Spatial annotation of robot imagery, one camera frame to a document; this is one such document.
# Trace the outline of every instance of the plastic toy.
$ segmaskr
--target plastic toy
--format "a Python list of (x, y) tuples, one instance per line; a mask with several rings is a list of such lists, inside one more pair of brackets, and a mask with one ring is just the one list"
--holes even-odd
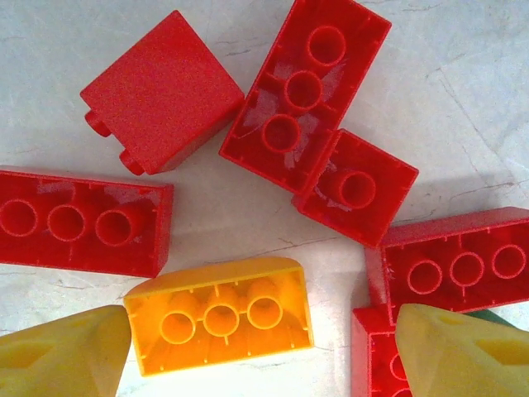
[(130, 172), (176, 168), (225, 127), (244, 95), (179, 12), (172, 12), (81, 92), (88, 124), (113, 134)]
[(413, 397), (529, 395), (529, 332), (404, 304), (395, 338)]
[(142, 375), (311, 347), (303, 268), (259, 258), (182, 270), (125, 296)]
[(354, 309), (351, 322), (351, 395), (412, 397), (387, 309), (384, 306)]
[(220, 154), (300, 194), (390, 27), (351, 0), (296, 0)]
[(419, 172), (346, 130), (318, 168), (293, 204), (366, 246), (380, 243)]
[(0, 262), (156, 276), (173, 186), (0, 170)]
[(114, 397), (131, 346), (122, 306), (0, 337), (0, 397)]
[(456, 312), (529, 299), (529, 210), (498, 208), (390, 228), (366, 249), (369, 292), (392, 323), (402, 304)]

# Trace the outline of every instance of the table surface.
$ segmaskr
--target table surface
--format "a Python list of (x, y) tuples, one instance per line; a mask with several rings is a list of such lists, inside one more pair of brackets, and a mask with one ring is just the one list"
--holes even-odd
[[(85, 123), (79, 91), (179, 9), (247, 92), (292, 0), (0, 0), (0, 164), (130, 176)], [(362, 1), (393, 23), (341, 126), (416, 166), (395, 223), (529, 207), (529, 2)], [(143, 379), (120, 396), (346, 396), (350, 309), (368, 303), (362, 246), (298, 214), (290, 194), (217, 155), (177, 170), (163, 272), (274, 254), (306, 272), (316, 347)], [(106, 304), (143, 279), (0, 265), (0, 335)], [(496, 309), (529, 329), (529, 306)]]

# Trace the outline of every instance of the yellow plastic object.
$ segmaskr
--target yellow plastic object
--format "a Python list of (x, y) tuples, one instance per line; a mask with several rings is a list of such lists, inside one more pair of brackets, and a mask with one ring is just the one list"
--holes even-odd
[(114, 397), (130, 346), (122, 306), (0, 337), (0, 397)]
[(125, 296), (142, 375), (311, 347), (303, 268), (259, 258), (162, 275)]
[(529, 395), (529, 332), (405, 304), (395, 338), (413, 397)]

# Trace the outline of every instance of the green object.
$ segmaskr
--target green object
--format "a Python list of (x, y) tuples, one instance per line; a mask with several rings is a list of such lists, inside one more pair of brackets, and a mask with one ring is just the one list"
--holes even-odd
[(508, 327), (514, 328), (512, 324), (505, 321), (503, 318), (499, 317), (496, 313), (493, 313), (490, 310), (478, 310), (477, 312), (467, 313), (467, 315), (474, 318), (481, 318), (482, 320), (487, 320), (491, 323), (507, 325)]

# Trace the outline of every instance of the red plastic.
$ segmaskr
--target red plastic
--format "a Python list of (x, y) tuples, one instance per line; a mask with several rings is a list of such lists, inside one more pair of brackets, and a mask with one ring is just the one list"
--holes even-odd
[(390, 27), (351, 0), (296, 0), (220, 154), (301, 193)]
[(0, 263), (155, 277), (173, 185), (0, 170)]
[(521, 208), (392, 227), (365, 250), (371, 301), (395, 323), (402, 304), (469, 312), (529, 300), (528, 253)]
[(293, 199), (298, 211), (366, 245), (377, 246), (418, 170), (346, 130), (328, 160)]
[(351, 338), (352, 396), (412, 397), (384, 306), (354, 309)]
[(242, 91), (172, 12), (81, 92), (88, 124), (113, 134), (133, 174), (176, 168), (235, 117)]

